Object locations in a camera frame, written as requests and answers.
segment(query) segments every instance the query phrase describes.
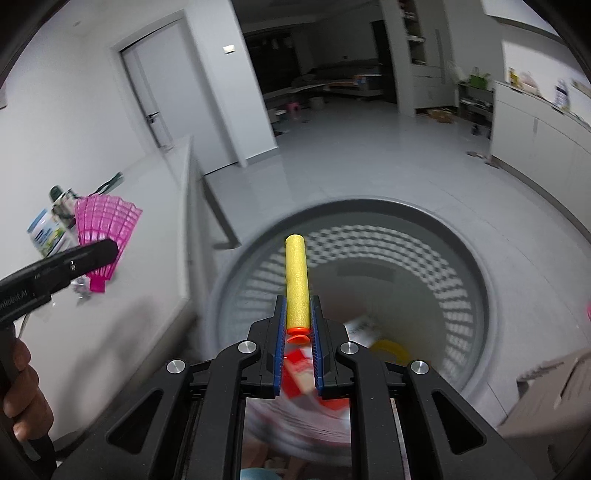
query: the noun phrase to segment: silver screw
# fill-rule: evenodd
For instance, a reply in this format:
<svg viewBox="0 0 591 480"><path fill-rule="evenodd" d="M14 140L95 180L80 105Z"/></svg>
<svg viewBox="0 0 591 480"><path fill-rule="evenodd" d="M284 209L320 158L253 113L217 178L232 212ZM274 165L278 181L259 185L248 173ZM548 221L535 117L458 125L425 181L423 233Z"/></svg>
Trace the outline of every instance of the silver screw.
<svg viewBox="0 0 591 480"><path fill-rule="evenodd" d="M357 345L357 343L345 342L340 346L340 351L343 352L345 355L353 355L359 352L359 346Z"/></svg>
<svg viewBox="0 0 591 480"><path fill-rule="evenodd" d="M422 360L416 360L410 364L410 370L415 372L417 375L424 375L429 371L429 366Z"/></svg>
<svg viewBox="0 0 591 480"><path fill-rule="evenodd" d="M238 350L242 353L253 353L256 350L256 343L246 340L238 345Z"/></svg>
<svg viewBox="0 0 591 480"><path fill-rule="evenodd" d="M171 374L179 374L185 368L185 363L182 360L173 360L166 366L166 370Z"/></svg>

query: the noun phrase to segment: pink object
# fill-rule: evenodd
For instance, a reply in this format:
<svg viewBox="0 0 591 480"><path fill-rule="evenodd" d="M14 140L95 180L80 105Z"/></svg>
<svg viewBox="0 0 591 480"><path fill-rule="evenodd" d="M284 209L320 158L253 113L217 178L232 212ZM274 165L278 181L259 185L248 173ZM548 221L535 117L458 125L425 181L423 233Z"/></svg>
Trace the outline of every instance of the pink object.
<svg viewBox="0 0 591 480"><path fill-rule="evenodd" d="M119 247L119 255L111 265L87 275L90 278L90 290L104 293L105 282L113 276L142 210L119 197L95 195L78 200L74 212L80 245L110 238Z"/></svg>
<svg viewBox="0 0 591 480"><path fill-rule="evenodd" d="M301 111L301 107L298 102L290 102L285 106L285 108L290 113L293 120L298 120Z"/></svg>

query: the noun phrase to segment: tile floor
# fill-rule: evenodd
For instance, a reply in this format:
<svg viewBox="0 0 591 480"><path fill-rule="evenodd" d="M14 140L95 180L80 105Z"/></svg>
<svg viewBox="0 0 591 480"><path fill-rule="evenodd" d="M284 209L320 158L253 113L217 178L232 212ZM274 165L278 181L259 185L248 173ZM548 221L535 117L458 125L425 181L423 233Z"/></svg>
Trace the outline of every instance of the tile floor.
<svg viewBox="0 0 591 480"><path fill-rule="evenodd" d="M395 105L334 99L286 122L280 154L208 176L242 241L319 200L382 196L414 203L459 230L493 279L501 332L473 405L492 425L518 399L515 378L591 343L591 245L542 197L503 170L470 125L398 116ZM238 251L220 254L225 263Z"/></svg>

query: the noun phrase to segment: pink stool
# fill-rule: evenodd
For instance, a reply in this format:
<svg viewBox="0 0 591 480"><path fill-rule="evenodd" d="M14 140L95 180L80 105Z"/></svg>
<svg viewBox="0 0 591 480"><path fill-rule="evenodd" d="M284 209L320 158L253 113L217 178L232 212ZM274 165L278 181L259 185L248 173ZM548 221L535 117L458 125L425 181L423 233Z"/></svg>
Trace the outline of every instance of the pink stool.
<svg viewBox="0 0 591 480"><path fill-rule="evenodd" d="M292 120L298 120L300 117L301 107L298 102L289 102L285 108L290 113Z"/></svg>

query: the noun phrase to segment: human hand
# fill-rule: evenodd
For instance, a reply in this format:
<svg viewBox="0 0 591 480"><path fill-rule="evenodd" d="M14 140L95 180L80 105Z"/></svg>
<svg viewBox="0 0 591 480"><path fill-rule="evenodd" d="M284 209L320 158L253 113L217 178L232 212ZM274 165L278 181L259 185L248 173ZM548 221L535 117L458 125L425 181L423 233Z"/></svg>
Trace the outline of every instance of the human hand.
<svg viewBox="0 0 591 480"><path fill-rule="evenodd" d="M53 425L53 412L47 400L39 390L39 376L29 365L31 352L20 340L17 340L12 353L14 364L20 372L4 397L5 415L13 419L14 435L19 442L43 437Z"/></svg>

